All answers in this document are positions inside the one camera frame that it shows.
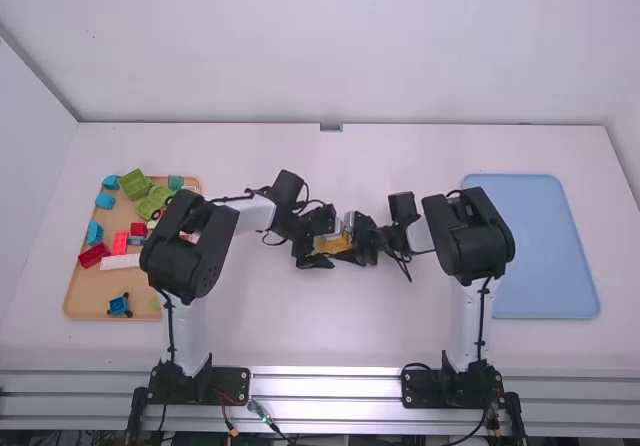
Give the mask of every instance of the white wall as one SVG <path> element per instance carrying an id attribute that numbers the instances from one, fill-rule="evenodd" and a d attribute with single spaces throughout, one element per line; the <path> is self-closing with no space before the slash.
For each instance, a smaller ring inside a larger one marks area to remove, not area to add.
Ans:
<path id="1" fill-rule="evenodd" d="M 0 38 L 0 322 L 77 128 Z"/>
<path id="2" fill-rule="evenodd" d="M 604 123 L 640 198 L 640 0 L 0 0 L 90 121 Z"/>

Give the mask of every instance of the green toy car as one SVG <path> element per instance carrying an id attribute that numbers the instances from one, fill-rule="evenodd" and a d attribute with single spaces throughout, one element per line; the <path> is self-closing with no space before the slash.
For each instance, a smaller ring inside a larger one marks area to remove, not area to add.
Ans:
<path id="1" fill-rule="evenodd" d="M 136 213 L 146 221 L 156 220 L 162 214 L 162 208 L 173 199 L 173 192 L 164 186 L 153 185 L 146 198 L 138 201 Z"/>
<path id="2" fill-rule="evenodd" d="M 134 169 L 130 173 L 119 177 L 118 184 L 131 201 L 144 198 L 149 193 L 151 186 L 153 186 L 153 183 L 149 181 L 149 178 L 140 169 Z"/>
<path id="3" fill-rule="evenodd" d="M 164 206 L 169 206 L 169 203 L 173 199 L 173 191 L 165 186 L 154 184 L 149 190 L 149 197 L 162 203 Z"/>

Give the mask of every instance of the wooden tray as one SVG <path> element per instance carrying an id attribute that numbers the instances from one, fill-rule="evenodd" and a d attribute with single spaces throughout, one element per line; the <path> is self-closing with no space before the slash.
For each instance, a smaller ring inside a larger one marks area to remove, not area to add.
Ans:
<path id="1" fill-rule="evenodd" d="M 168 185 L 167 176 L 150 176 L 149 179 L 161 186 Z M 191 177 L 184 178 L 184 186 L 200 192 L 200 183 Z M 136 203 L 130 201 L 122 189 L 108 191 L 102 187 L 100 192 L 110 194 L 116 198 L 116 204 L 111 210 L 94 208 L 91 219 L 95 219 L 104 227 L 104 242 L 112 251 L 113 236 L 118 231 L 129 231 L 131 223 L 146 222 L 136 214 Z M 86 251 L 90 246 L 85 236 L 82 248 Z M 127 254 L 139 253 L 141 246 L 128 246 Z M 129 309 L 132 318 L 125 315 L 109 316 L 109 300 L 129 293 Z M 78 262 L 69 282 L 67 296 L 64 300 L 64 314 L 71 319 L 108 319 L 112 321 L 154 321 L 162 317 L 156 301 L 156 293 L 148 285 L 147 275 L 140 268 L 117 269 L 101 271 L 100 263 L 84 269 Z"/>

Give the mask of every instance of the metal rail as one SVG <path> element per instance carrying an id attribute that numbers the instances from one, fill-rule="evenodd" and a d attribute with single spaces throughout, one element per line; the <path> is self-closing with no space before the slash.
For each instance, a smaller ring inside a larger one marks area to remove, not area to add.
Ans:
<path id="1" fill-rule="evenodd" d="M 395 368 L 252 372 L 251 395 L 285 433 L 465 434 L 480 419 L 479 411 L 404 409 Z M 0 428 L 124 429 L 131 393 L 147 382 L 144 371 L 0 371 Z M 531 436 L 640 437 L 640 378 L 505 375 L 504 384 L 520 394 Z M 147 407 L 143 428 L 155 429 L 161 411 Z M 240 431 L 269 432 L 245 408 L 228 413 Z M 165 429 L 226 431 L 215 406 L 169 406 Z"/>

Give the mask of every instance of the light blue mat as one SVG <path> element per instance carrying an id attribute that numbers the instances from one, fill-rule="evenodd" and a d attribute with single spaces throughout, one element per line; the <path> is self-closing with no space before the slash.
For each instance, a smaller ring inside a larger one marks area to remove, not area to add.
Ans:
<path id="1" fill-rule="evenodd" d="M 494 318 L 593 318 L 600 311 L 589 265 L 562 184 L 554 176 L 471 174 L 516 241 L 493 306 Z"/>

